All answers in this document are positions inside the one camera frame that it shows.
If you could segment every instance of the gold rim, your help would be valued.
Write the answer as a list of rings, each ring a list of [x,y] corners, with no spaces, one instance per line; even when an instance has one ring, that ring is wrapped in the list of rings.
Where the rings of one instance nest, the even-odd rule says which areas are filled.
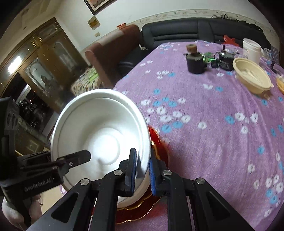
[[[151,211],[151,209],[155,206],[155,204],[157,204],[157,203],[159,202],[160,199],[161,199],[161,198],[159,198],[159,199],[153,204],[153,206],[149,209],[149,211],[148,211],[144,216],[142,216],[142,217],[140,217],[140,218],[137,218],[137,219],[134,219],[134,220],[126,220],[126,221],[123,221],[123,222],[120,222],[120,223],[116,223],[116,224],[122,224],[122,223],[125,223],[125,222],[131,222],[131,221],[140,220],[141,218],[145,217],[145,216]]]

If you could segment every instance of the white flower print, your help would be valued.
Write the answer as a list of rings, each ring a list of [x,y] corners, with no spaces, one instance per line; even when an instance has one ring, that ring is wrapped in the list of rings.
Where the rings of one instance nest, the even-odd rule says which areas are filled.
[[[280,182],[276,185],[276,192],[278,192],[278,193],[283,192],[283,182]]]
[[[146,105],[149,105],[150,102],[151,102],[151,100],[142,100],[142,101],[141,101],[141,104],[142,104],[143,106],[146,106]]]
[[[200,122],[199,124],[198,124],[198,126],[197,126],[199,129],[205,129],[205,128],[207,128],[207,124],[205,123],[205,122]]]
[[[243,126],[242,129],[241,129],[241,133],[242,134],[247,134],[249,131],[248,131],[248,127],[247,126]]]
[[[213,85],[203,84],[204,88],[207,90],[211,90],[213,88]]]
[[[190,120],[191,120],[191,117],[189,116],[189,115],[184,115],[181,119],[181,122],[183,122],[183,123],[188,123]],[[205,129],[206,128],[206,123],[205,122],[201,122],[201,123],[204,123],[203,124],[203,128],[201,128],[201,127],[198,127],[198,128],[201,128],[201,129]]]
[[[169,71],[167,70],[162,71],[162,75],[167,75],[167,74],[169,74]]]
[[[270,188],[271,185],[272,185],[272,179],[267,178],[266,181],[265,181],[265,187]]]
[[[263,95],[263,97],[264,97],[265,99],[267,99],[267,100],[270,100],[270,96],[267,95],[266,93]]]
[[[276,202],[275,206],[276,208],[280,205],[280,200]]]
[[[277,153],[276,153],[276,160],[277,160],[277,161],[280,161],[280,159],[281,159],[280,153],[277,152]]]
[[[182,116],[182,113],[180,111],[173,112],[173,116],[176,118],[180,118]]]
[[[253,123],[256,123],[258,121],[258,114],[257,113],[253,113],[250,117],[250,120],[253,122]]]
[[[275,175],[273,178],[273,184],[276,184],[279,181],[280,176],[279,175]]]
[[[258,187],[259,187],[259,180],[256,180],[256,181],[253,183],[253,188],[254,188],[255,190],[257,190]]]
[[[252,173],[255,171],[255,165],[254,164],[249,164],[248,165],[248,173]]]
[[[145,120],[146,120],[146,123],[149,123],[150,122],[150,117],[146,116]]]
[[[245,119],[245,115],[241,112],[237,112],[235,114],[235,118],[236,118],[237,121],[243,121]]]
[[[151,113],[154,112],[154,110],[155,110],[154,108],[148,108],[148,109],[147,109],[147,112],[148,112],[149,114],[151,114]]]
[[[271,212],[272,212],[272,210],[271,210],[271,209],[268,209],[268,210],[264,213],[264,217],[268,217]]]
[[[162,115],[160,117],[160,121],[163,123],[170,122],[172,120],[172,117],[170,115]]]
[[[157,107],[157,114],[164,115],[166,113],[167,113],[167,111],[163,106]]]
[[[185,101],[186,101],[186,99],[184,97],[181,97],[181,98],[178,99],[179,104],[184,104]]]
[[[249,118],[245,118],[245,123],[249,123]]]
[[[168,145],[169,142],[170,142],[170,139],[167,138],[167,137],[165,137],[165,138],[162,139],[162,141],[163,141],[166,145]]]

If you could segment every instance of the purple tablecloth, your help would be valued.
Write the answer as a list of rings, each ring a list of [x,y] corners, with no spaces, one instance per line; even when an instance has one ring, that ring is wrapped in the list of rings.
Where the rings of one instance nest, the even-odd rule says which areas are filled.
[[[222,49],[195,43],[202,53]],[[183,55],[187,44],[160,45],[114,89],[132,99],[169,143],[172,171],[205,178],[256,231],[266,230],[284,200],[284,96],[275,74],[261,59],[275,87],[260,98],[235,78],[235,71],[207,67],[203,74],[189,73]],[[166,203],[116,230],[167,230]]]

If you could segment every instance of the blue flower print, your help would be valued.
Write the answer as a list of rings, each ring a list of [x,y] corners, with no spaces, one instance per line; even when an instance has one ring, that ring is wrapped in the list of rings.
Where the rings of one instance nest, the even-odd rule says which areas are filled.
[[[277,127],[278,127],[278,130],[279,130],[281,133],[283,133],[283,132],[284,132],[284,130],[283,130],[283,126],[282,126],[282,125],[277,125]]]
[[[162,99],[162,101],[164,101],[164,102],[169,102],[169,101],[170,101],[170,98],[169,98],[169,97],[164,97],[164,98]]]
[[[230,115],[227,115],[227,116],[225,117],[225,121],[226,121],[228,124],[234,124],[234,123],[235,123],[235,119],[234,119],[232,116],[230,116]]]
[[[270,129],[270,132],[271,132],[271,135],[273,137],[276,137],[276,132],[275,132],[274,128]]]
[[[158,107],[158,106],[160,106],[161,105],[161,101],[158,101],[158,100],[156,100],[154,103],[153,103],[153,106],[154,107]]]
[[[271,189],[268,189],[268,190],[266,191],[265,195],[266,195],[267,197],[271,197],[271,196],[272,196],[272,190],[271,190]]]
[[[174,108],[174,107],[177,106],[177,103],[176,103],[175,101],[170,101],[170,102],[168,103],[168,105],[169,105],[171,108]]]
[[[175,74],[174,72],[171,72],[171,73],[168,74],[168,76],[169,76],[170,78],[174,77],[175,75],[176,75],[176,74]]]
[[[226,73],[231,76],[233,75],[233,71],[226,71]]]
[[[270,204],[276,204],[277,201],[278,201],[278,197],[276,195],[271,197],[269,200]]]
[[[169,132],[171,132],[172,131],[172,127],[170,126],[170,125],[168,125],[168,124],[165,124],[165,125],[163,125],[162,126],[162,132],[164,132],[164,133],[169,133]]]
[[[154,95],[159,95],[161,93],[161,90],[156,88],[153,93]]]
[[[263,146],[259,146],[257,149],[257,152],[259,155],[262,155],[264,153],[265,148]]]
[[[265,106],[268,104],[267,100],[261,100],[261,103]]]
[[[223,88],[221,88],[221,87],[215,87],[215,90],[218,91],[218,92],[222,92],[222,91],[223,91]]]
[[[183,123],[180,121],[176,121],[173,123],[174,128],[182,128],[182,126],[183,126]]]
[[[284,167],[282,165],[282,162],[279,162],[278,167],[280,168],[280,170],[284,170]]]

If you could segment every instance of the framed picture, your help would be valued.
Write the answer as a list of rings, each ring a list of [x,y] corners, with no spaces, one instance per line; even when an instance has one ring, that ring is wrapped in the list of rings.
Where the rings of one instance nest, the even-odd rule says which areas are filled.
[[[84,0],[93,15],[100,12],[116,0]]]

